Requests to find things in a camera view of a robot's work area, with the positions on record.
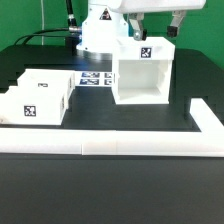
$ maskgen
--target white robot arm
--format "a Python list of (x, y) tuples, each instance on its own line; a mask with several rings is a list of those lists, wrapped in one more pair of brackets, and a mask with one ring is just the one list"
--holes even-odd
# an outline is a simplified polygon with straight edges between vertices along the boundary
[(206, 0), (113, 0), (108, 2), (111, 11), (129, 14), (130, 23), (134, 29), (135, 40), (145, 40), (147, 31), (143, 29), (141, 20), (145, 12), (173, 11), (173, 20), (167, 27), (167, 35), (175, 37), (186, 15), (186, 10), (201, 9)]
[(141, 21), (146, 12), (173, 11), (168, 36), (175, 37), (186, 15), (186, 10), (201, 9), (206, 0), (88, 0), (88, 17), (82, 24), (82, 43), (78, 55), (111, 60), (112, 43), (117, 37), (129, 35), (123, 14), (129, 14), (134, 39), (146, 39), (147, 31)]
[(108, 7), (118, 13), (164, 12), (201, 9), (206, 0), (112, 0)]

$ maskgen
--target table surface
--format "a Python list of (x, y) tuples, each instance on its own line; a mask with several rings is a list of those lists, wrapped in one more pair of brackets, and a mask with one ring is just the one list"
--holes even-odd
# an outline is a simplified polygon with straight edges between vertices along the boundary
[[(25, 68), (111, 70), (59, 46), (10, 46), (0, 61), (2, 93)], [(62, 126), (50, 128), (198, 131), (190, 98), (223, 121), (223, 86), (205, 55), (177, 49), (169, 105), (116, 106), (109, 88), (77, 88)], [(222, 158), (1, 154), (0, 223), (219, 224), (223, 186)]]

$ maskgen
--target black cable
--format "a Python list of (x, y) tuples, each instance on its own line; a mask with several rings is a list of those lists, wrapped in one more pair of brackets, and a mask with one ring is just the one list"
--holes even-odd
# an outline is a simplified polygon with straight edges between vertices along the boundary
[(73, 13), (72, 1), (66, 0), (67, 12), (68, 12), (68, 26), (77, 26), (77, 22)]
[(33, 38), (33, 37), (67, 37), (67, 36), (64, 36), (64, 35), (60, 36), (60, 35), (30, 34), (30, 35), (25, 35), (25, 36), (22, 36), (22, 37), (18, 38), (18, 39), (15, 41), (14, 45), (17, 45), (17, 43), (18, 43), (20, 40), (24, 39), (24, 38), (30, 38), (30, 39), (31, 39), (31, 38)]
[(31, 35), (26, 35), (27, 38), (23, 41), (23, 45), (26, 45), (26, 43), (28, 41), (30, 41), (34, 36), (38, 36), (38, 34), (43, 34), (43, 33), (51, 33), (51, 32), (58, 32), (58, 31), (69, 31), (68, 28), (56, 28), (56, 29), (46, 29), (46, 30), (40, 30), (40, 31), (37, 31)]

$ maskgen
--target white cardboard box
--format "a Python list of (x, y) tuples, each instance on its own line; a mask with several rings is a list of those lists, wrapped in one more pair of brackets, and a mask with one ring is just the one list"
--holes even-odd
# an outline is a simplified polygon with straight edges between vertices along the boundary
[(168, 104), (174, 51), (163, 37), (118, 38), (112, 61), (116, 104)]
[(54, 88), (11, 86), (0, 103), (2, 124), (60, 125), (66, 111), (64, 91)]
[(75, 72), (69, 70), (26, 69), (17, 80), (19, 87), (55, 88), (65, 91), (65, 106), (75, 88)]

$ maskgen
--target green background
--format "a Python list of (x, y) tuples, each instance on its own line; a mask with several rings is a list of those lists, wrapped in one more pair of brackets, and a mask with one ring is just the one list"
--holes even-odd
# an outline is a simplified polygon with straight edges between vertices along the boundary
[[(67, 26), (65, 0), (43, 0), (45, 29)], [(79, 25), (87, 16), (87, 0), (73, 0)], [(177, 48), (196, 49), (224, 69), (224, 1), (207, 0), (203, 10), (188, 12), (180, 35), (172, 39)], [(171, 13), (146, 14), (144, 26), (149, 36), (166, 36)], [(42, 29), (41, 0), (0, 0), (0, 50), (21, 36)], [(30, 44), (41, 44), (34, 38)], [(45, 38), (44, 44), (63, 45), (63, 38)]]

